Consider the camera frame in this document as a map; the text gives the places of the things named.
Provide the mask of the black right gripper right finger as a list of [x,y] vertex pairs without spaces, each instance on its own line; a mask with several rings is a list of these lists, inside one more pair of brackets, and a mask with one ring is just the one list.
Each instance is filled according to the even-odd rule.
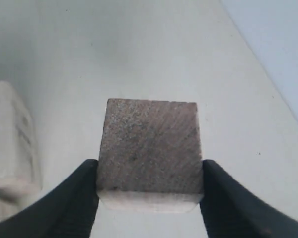
[[213,160],[204,160],[201,214],[210,238],[298,238],[298,221],[271,207]]

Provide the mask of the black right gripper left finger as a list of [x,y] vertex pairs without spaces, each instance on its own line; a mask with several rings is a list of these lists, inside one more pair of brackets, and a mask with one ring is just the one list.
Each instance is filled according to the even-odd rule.
[[21,212],[0,222],[0,238],[88,238],[99,197],[98,161],[85,160],[62,183]]

